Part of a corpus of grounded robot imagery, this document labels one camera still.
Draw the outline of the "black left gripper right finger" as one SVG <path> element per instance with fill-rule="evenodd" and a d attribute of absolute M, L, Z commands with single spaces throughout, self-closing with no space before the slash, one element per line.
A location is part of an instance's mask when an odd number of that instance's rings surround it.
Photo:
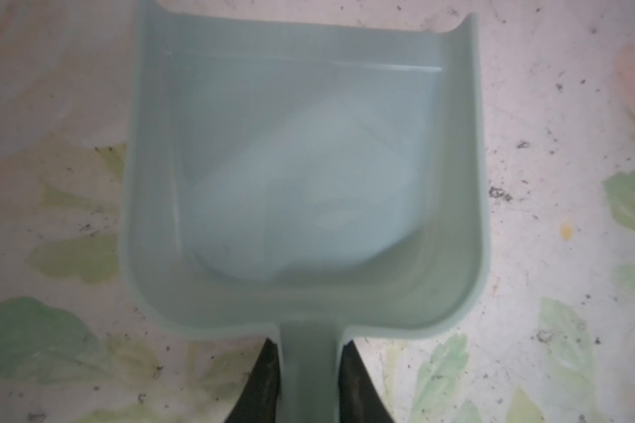
<path fill-rule="evenodd" d="M 340 423 L 394 423 L 370 380 L 354 341 L 343 348 L 339 371 Z"/>

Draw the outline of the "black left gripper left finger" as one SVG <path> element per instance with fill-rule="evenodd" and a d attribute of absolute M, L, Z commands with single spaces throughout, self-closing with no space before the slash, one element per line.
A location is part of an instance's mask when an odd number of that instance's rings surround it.
<path fill-rule="evenodd" d="M 278 348 L 267 339 L 225 423 L 275 423 L 279 394 Z"/>

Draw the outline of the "grey-green plastic dustpan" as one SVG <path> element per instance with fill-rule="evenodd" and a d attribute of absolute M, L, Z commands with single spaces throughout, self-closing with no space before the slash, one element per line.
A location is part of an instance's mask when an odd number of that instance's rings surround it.
<path fill-rule="evenodd" d="M 190 339 L 278 348 L 276 421 L 340 422 L 343 348 L 428 338 L 490 265 L 478 18 L 445 33 L 138 4 L 118 255 Z"/>

